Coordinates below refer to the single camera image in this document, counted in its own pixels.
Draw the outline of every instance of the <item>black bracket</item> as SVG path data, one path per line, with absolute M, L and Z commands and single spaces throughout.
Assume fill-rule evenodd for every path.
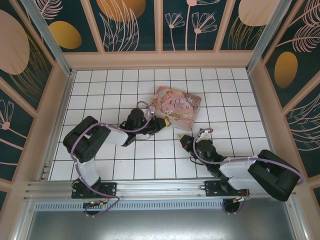
M 241 190 L 235 190 L 233 188 L 226 189 L 223 186 L 223 182 L 219 180 L 205 181 L 203 186 L 200 186 L 201 190 L 205 191 L 207 197 L 229 197 L 229 196 L 241 196 Z
M 101 182 L 99 184 L 99 192 L 106 193 L 108 195 L 115 196 L 117 194 L 116 182 Z M 84 187 L 83 183 L 74 183 L 72 187 L 72 199 L 103 199 L 104 197 L 92 192 L 88 188 Z

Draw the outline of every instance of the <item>pink snack bag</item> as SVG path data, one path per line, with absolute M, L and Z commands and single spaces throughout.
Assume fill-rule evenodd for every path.
M 154 114 L 167 119 L 174 128 L 189 132 L 200 109 L 201 97 L 189 93 L 159 87 L 155 92 L 151 106 Z

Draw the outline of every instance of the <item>purple cable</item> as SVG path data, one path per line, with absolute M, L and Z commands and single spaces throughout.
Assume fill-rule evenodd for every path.
M 96 126 L 105 126 L 105 127 L 116 128 L 116 129 L 119 129 L 119 130 L 121 130 L 121 131 L 123 131 L 123 132 L 127 132 L 127 133 L 136 133 L 136 132 L 141 131 L 142 129 L 144 129 L 144 128 L 148 125 L 148 123 L 150 122 L 150 120 L 151 120 L 151 118 L 152 118 L 153 115 L 152 115 L 152 113 L 151 113 L 150 105 L 147 104 L 145 101 L 139 101 L 139 102 L 137 103 L 137 105 L 136 105 L 137 108 L 139 108 L 139 104 L 140 104 L 140 103 L 144 103 L 144 104 L 147 106 L 148 110 L 149 110 L 149 118 L 148 118 L 146 124 L 145 124 L 144 126 L 142 126 L 141 128 L 136 129 L 136 130 L 123 130 L 123 129 L 118 128 L 118 127 L 113 126 L 113 125 L 108 125 L 108 124 L 103 123 L 103 122 L 98 122 L 98 123 L 95 123 L 95 124 L 91 125 L 91 126 L 88 127 L 83 133 L 81 133 L 80 136 L 77 138 L 77 140 L 74 142 L 74 144 L 73 144 L 73 146 L 72 146 L 72 148 L 71 148 L 70 155 L 71 155 L 72 160 L 74 161 L 75 169 L 76 169 L 76 172 L 77 172 L 78 175 L 79 175 L 79 179 L 81 180 L 81 182 L 83 182 L 83 184 L 84 184 L 88 189 L 90 189 L 92 192 L 94 192 L 94 193 L 96 193 L 96 194 L 98 194 L 98 195 L 101 195 L 101 196 L 103 196 L 103 197 L 108 197 L 108 198 L 110 198 L 110 199 L 117 199 L 117 200 L 116 200 L 113 204 L 111 204 L 111 206 L 109 206 L 107 209 L 105 209 L 105 210 L 103 210 L 103 211 L 100 211 L 99 213 L 97 213 L 97 214 L 95 214 L 95 215 L 89 215 L 89 214 L 87 213 L 88 207 L 86 207 L 86 208 L 84 209 L 84 212 L 85 212 L 85 214 L 86 214 L 87 217 L 94 218 L 94 217 L 98 217 L 98 216 L 106 213 L 109 209 L 111 209 L 114 205 L 116 205 L 116 204 L 120 201 L 120 198 L 119 198 L 118 196 L 113 196 L 113 195 L 104 194 L 104 193 L 102 193 L 102 192 L 99 192 L 99 191 L 93 189 L 93 188 L 86 182 L 86 180 L 83 178 L 83 176 L 82 176 L 82 174 L 81 174 L 81 172 L 80 172 L 80 170 L 79 170 L 79 166 L 78 166 L 77 159 L 76 159 L 75 156 L 74 156 L 74 152 L 75 152 L 76 146 L 78 145 L 78 143 L 80 142 L 80 140 L 86 135 L 86 133 L 89 132 L 91 129 L 93 129 L 93 128 L 96 127 Z
M 202 129 L 198 132 L 198 134 L 196 135 L 196 137 L 194 138 L 193 140 L 193 151 L 194 151 L 194 154 L 195 156 L 198 158 L 198 160 L 200 160 L 201 162 L 203 163 L 206 163 L 206 164 L 226 164 L 228 163 L 228 161 L 207 161 L 203 158 L 201 158 L 197 152 L 197 149 L 196 149 L 196 141 L 197 139 L 199 138 L 199 135 L 201 135 L 203 132 L 205 131 L 209 131 L 209 133 L 212 133 L 214 130 L 212 128 L 205 128 L 205 129 Z M 285 168 L 285 169 L 288 169 L 290 170 L 291 172 L 297 174 L 299 176 L 299 178 L 301 179 L 300 182 L 298 182 L 296 185 L 299 186 L 301 184 L 304 183 L 305 181 L 305 178 L 304 176 L 298 172 L 297 170 L 295 170 L 294 168 L 290 167 L 290 166 L 287 166 L 283 163 L 280 163 L 280 162 L 277 162 L 277 161 L 273 161 L 273 160 L 269 160 L 269 159 L 263 159 L 263 158 L 259 158 L 259 157 L 254 157 L 254 156 L 249 156 L 247 158 L 237 158 L 237 159 L 230 159 L 229 162 L 242 162 L 242 161 L 245 161 L 245 160 L 252 160 L 252 161 L 261 161 L 261 162 L 265 162 L 265 163 L 270 163 L 270 164 L 274 164 L 274 165 L 277 165 L 277 166 L 280 166 L 282 168 Z

